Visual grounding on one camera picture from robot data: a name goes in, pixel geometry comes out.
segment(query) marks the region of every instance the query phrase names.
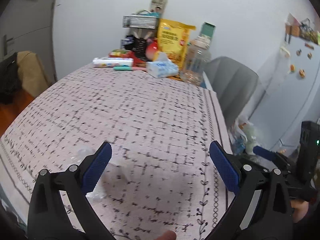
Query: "wire rack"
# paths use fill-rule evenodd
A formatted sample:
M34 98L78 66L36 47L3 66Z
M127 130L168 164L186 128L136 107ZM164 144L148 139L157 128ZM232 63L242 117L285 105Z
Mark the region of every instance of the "wire rack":
M158 18L155 16L130 15L123 17L124 28L156 29Z

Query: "pink tablecloth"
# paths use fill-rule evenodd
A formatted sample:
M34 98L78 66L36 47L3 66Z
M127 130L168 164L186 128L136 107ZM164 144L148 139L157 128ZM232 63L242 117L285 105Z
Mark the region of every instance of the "pink tablecloth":
M85 66L36 100L0 139L0 181L26 219L38 172L64 171L83 146L112 145L91 205L117 239L153 239L167 229L178 239L202 239L226 210L226 190L208 148L231 153L213 91L142 71ZM62 193L76 228L72 207Z

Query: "door handle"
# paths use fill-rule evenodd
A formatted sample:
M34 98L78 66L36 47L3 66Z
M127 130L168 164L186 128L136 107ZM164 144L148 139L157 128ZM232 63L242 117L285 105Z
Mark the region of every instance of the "door handle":
M6 56L8 54L8 42L13 41L13 37L10 39L7 39L7 35L5 34L3 36L3 55Z

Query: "blue gripper pad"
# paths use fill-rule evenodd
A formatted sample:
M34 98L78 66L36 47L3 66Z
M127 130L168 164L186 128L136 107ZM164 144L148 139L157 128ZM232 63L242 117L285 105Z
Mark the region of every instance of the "blue gripper pad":
M111 145L109 143L103 143L94 155L96 155L94 160L83 174L81 192L84 195L94 190L109 163L112 157Z
M272 162L276 159L276 154L274 152L270 152L266 149L261 148L260 146L255 146L253 148L253 153Z
M222 151L218 145L218 142L213 141L210 144L209 154L210 158L216 166L224 184L227 189L233 192L235 195L238 194L240 188L240 177L237 171L233 168L230 161L225 157L225 151Z

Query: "wooden floor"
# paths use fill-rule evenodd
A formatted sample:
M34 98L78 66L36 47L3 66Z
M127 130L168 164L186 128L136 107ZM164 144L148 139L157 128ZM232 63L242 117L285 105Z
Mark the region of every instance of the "wooden floor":
M25 109L34 98L25 90L17 92L12 104L0 104L0 136L10 126L13 120Z

